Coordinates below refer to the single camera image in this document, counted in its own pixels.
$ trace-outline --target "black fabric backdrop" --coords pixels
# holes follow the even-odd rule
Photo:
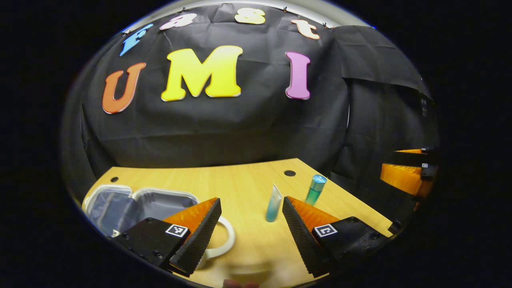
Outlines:
[[[3,55],[14,63],[5,65],[2,97],[4,286],[183,286],[99,235],[69,197],[58,161],[71,82],[117,31],[166,3],[6,3]],[[499,1],[340,5],[396,43],[421,72],[436,100],[442,163],[431,198],[408,228],[366,265],[319,286],[506,287],[512,102],[499,84],[509,82],[510,51],[502,44],[509,25],[501,23],[509,11]],[[81,105],[73,107],[66,111],[80,115]],[[76,169],[94,181],[91,168]]]
[[[236,22],[234,15],[243,7],[262,9],[265,23]],[[187,13],[198,15],[192,24],[158,29]],[[297,18],[315,25],[320,39],[301,35],[291,22]],[[380,168],[393,151],[439,145],[434,103],[411,62],[376,29],[329,29],[290,12],[249,4],[192,8],[152,23],[122,57],[122,42],[129,35],[114,36],[69,95],[62,170],[78,201],[112,166],[206,167],[297,157],[390,220],[404,222],[411,215],[416,202],[381,181]],[[239,97],[210,98],[203,91],[194,98],[186,90],[183,100],[160,99],[170,52],[192,48],[203,62],[221,45],[243,49],[236,67]],[[311,60],[309,100],[285,95],[290,80],[286,51]],[[106,114],[101,107],[106,77],[139,62],[146,67],[130,106]],[[120,78],[116,97],[124,92],[126,79],[126,74]],[[428,104],[422,106],[422,100]]]

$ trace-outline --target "yellow letter m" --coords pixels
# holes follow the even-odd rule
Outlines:
[[[175,101],[185,97],[181,88],[181,78],[185,80],[192,96],[201,94],[206,81],[211,76],[210,85],[204,92],[210,97],[236,97],[241,93],[237,85],[237,59],[242,54],[238,46],[219,46],[201,63],[192,49],[181,49],[167,55],[170,60],[167,87],[162,100]]]

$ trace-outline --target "wooden table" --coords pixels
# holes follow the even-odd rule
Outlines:
[[[285,170],[293,170],[296,175],[286,176]],[[190,278],[183,278],[212,287],[222,287],[226,278],[255,281],[261,288],[290,287],[317,278],[308,274],[302,262],[281,212],[282,203],[275,222],[265,221],[265,212],[273,184],[283,197],[304,201],[315,174],[319,173],[297,158],[203,168],[112,167],[88,194],[99,185],[112,184],[111,178],[119,177],[115,184],[129,186],[132,191],[145,187],[185,191],[194,194],[200,202],[219,197],[222,216],[235,230],[235,244],[229,252],[208,261]],[[315,207],[339,219],[356,216],[383,235],[392,235],[388,231],[391,221],[330,180]],[[218,247],[226,239],[226,229],[217,224],[208,248]]]

